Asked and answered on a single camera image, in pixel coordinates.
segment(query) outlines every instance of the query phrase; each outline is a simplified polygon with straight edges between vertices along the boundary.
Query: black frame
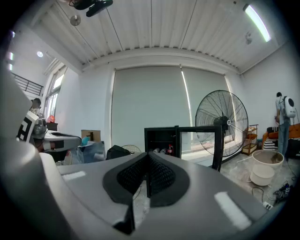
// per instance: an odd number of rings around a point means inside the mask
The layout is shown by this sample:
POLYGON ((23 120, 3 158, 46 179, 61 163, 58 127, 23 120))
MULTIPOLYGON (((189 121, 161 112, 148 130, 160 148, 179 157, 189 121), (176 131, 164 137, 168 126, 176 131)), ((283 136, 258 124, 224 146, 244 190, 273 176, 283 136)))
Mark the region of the black frame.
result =
POLYGON ((181 158, 181 132, 215 133, 215 150, 211 168, 220 171, 223 156, 222 127, 219 125, 202 127, 176 127, 176 135, 178 136, 176 149, 178 151, 179 158, 181 158))
POLYGON ((175 152, 174 157, 179 156, 179 152, 177 151, 177 145, 178 145, 178 138, 177 138, 177 131, 176 128, 178 126, 174 127, 148 127, 144 129, 144 138, 145 138, 145 152, 148 152, 148 132, 151 131, 174 131, 175 132, 175 152))
POLYGON ((42 85, 39 85, 39 84, 32 82, 24 77, 14 74, 13 72, 11 72, 11 74, 14 76, 15 81, 17 82, 17 84, 23 91, 29 92, 31 94, 35 94, 38 96, 41 95, 42 88, 43 88, 42 85))

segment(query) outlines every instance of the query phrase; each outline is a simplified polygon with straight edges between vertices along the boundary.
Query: railing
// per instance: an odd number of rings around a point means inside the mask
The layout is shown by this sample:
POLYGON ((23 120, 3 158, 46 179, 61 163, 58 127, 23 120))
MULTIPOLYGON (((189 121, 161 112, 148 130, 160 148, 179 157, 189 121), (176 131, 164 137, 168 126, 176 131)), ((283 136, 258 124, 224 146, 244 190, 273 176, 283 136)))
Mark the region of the railing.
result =
POLYGON ((35 94, 35 95, 38 95, 38 96, 41 95, 43 86, 41 86, 37 83, 34 83, 32 81, 29 81, 26 78, 23 78, 17 74, 14 74, 14 73, 11 73, 11 74, 14 76, 16 83, 20 86, 20 88, 22 90, 32 93, 32 94, 35 94))

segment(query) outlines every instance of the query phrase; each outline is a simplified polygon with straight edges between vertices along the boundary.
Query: glass door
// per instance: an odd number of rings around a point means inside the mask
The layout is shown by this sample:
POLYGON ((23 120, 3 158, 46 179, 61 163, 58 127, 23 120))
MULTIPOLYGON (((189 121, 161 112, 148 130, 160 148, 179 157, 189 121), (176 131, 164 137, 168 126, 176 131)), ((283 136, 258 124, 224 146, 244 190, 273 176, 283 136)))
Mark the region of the glass door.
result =
POLYGON ((222 161, 220 126, 178 127, 178 157, 219 170, 222 161))

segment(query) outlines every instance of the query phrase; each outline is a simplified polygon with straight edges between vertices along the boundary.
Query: wooden shelf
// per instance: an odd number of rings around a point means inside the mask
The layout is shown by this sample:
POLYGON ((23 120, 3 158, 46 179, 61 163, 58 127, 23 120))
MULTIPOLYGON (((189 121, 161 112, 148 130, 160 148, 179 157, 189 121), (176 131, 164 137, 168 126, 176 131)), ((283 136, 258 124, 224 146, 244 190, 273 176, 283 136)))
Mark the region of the wooden shelf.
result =
POLYGON ((246 140, 249 143, 242 148, 242 153, 250 155, 256 148, 257 148, 257 127, 250 127, 246 128, 244 133, 247 134, 246 140))

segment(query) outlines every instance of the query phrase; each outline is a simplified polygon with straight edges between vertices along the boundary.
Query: ceiling light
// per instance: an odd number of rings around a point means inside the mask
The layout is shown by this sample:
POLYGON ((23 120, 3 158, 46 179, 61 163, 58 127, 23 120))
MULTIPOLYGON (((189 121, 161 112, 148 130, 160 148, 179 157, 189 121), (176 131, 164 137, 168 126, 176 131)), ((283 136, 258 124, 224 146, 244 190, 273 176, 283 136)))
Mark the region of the ceiling light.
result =
POLYGON ((43 57, 43 53, 42 52, 37 52, 37 55, 42 58, 43 57))
POLYGON ((9 59, 14 60, 14 54, 12 52, 9 53, 9 59))
POLYGON ((255 10, 248 4, 246 4, 243 10, 247 13, 247 15, 252 19, 255 25, 258 27, 259 31, 261 32, 264 40, 269 42, 271 37, 268 33, 266 26, 263 24, 263 21, 259 17, 259 15, 255 12, 255 10))

